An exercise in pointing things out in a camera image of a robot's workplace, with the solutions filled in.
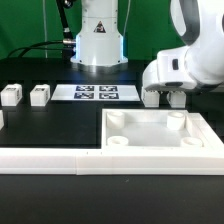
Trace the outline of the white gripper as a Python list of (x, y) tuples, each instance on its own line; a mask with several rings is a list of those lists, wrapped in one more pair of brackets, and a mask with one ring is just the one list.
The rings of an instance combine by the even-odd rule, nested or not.
[(185, 56), (188, 47), (162, 50), (142, 75), (142, 87), (146, 91), (188, 91), (197, 86), (197, 81), (187, 72)]

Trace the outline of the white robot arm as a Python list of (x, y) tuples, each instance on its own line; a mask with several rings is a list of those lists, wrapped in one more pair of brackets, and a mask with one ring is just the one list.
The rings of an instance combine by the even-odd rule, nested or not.
[[(71, 61), (92, 71), (128, 62), (117, 30), (118, 0), (82, 0)], [(224, 82), (224, 0), (170, 0), (183, 47), (163, 50), (144, 70), (142, 89), (209, 90)]]

